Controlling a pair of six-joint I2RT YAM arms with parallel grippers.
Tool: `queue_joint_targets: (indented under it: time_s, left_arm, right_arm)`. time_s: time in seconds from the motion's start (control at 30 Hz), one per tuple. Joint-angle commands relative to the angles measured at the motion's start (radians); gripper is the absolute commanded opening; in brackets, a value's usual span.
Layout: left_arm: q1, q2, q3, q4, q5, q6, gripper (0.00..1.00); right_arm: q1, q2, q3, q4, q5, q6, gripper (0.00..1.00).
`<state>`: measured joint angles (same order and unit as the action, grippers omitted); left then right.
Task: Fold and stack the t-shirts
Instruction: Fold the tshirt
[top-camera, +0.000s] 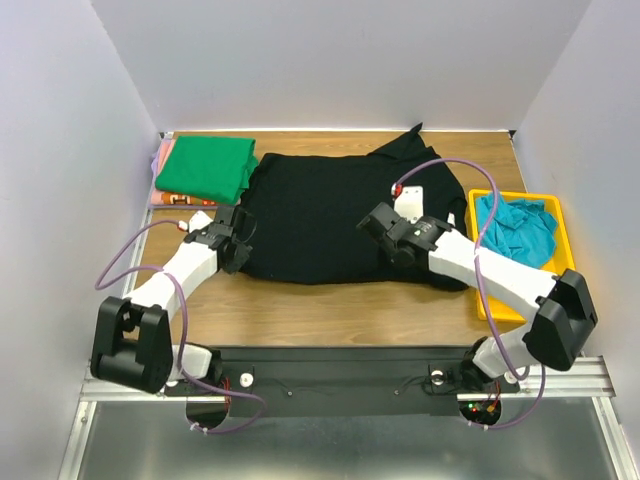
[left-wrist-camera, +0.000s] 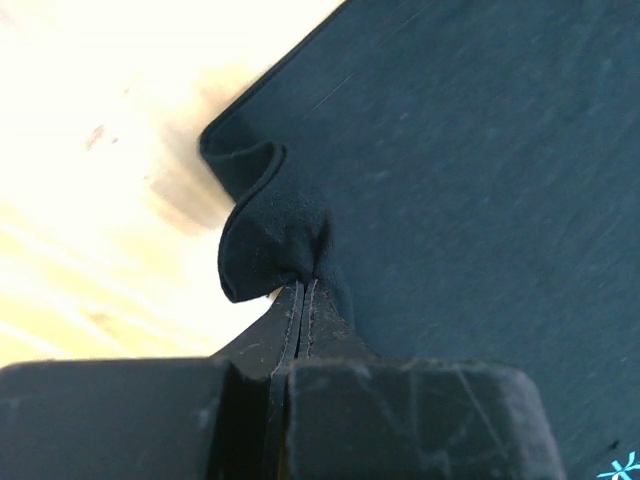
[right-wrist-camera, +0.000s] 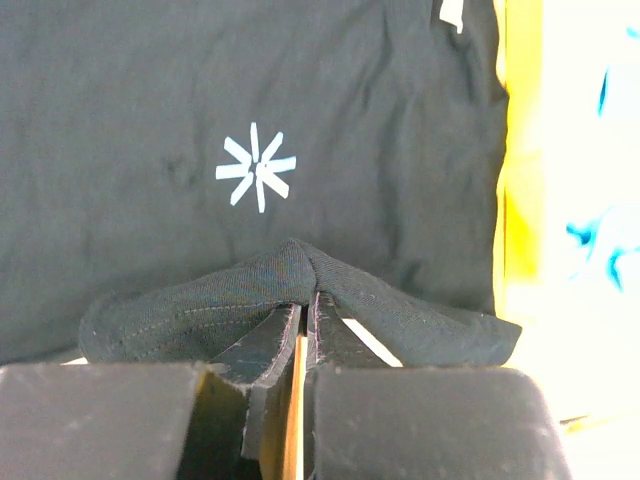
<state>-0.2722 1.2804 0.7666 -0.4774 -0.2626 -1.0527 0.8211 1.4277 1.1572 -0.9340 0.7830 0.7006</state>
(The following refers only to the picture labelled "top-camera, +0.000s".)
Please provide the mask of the black polo shirt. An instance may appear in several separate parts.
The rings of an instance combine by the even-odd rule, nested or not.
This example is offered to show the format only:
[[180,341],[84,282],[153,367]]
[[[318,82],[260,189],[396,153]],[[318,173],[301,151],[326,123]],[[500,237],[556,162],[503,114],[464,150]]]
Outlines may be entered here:
[[398,268],[358,223],[391,186],[438,154],[420,125],[377,149],[343,157],[267,153],[253,171],[240,204],[256,223],[242,273],[303,285],[408,282],[458,292],[466,286],[420,268]]

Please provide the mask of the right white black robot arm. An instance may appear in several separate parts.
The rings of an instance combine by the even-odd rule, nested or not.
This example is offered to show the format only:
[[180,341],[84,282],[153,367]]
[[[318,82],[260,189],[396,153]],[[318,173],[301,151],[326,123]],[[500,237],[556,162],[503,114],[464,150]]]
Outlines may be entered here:
[[509,370],[541,365],[570,370],[598,319],[579,272],[534,269],[476,246],[452,225],[430,216],[410,222],[386,203],[358,224],[398,267],[450,277],[518,312],[524,325],[478,340],[460,364],[465,388],[482,390]]

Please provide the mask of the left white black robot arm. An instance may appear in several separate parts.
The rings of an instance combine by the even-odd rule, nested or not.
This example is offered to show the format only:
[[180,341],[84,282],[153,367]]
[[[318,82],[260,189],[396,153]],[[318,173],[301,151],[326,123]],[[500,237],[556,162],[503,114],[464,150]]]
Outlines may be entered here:
[[220,207],[214,216],[196,212],[176,221],[185,233],[175,254],[153,275],[122,298],[109,296],[99,306],[90,360],[91,375],[147,393],[171,382],[188,380],[199,393],[215,392],[223,371],[214,353],[189,345],[185,337],[172,343],[170,322],[181,313],[188,328],[186,300],[214,275],[238,272],[249,258],[249,235],[257,221],[240,206]]

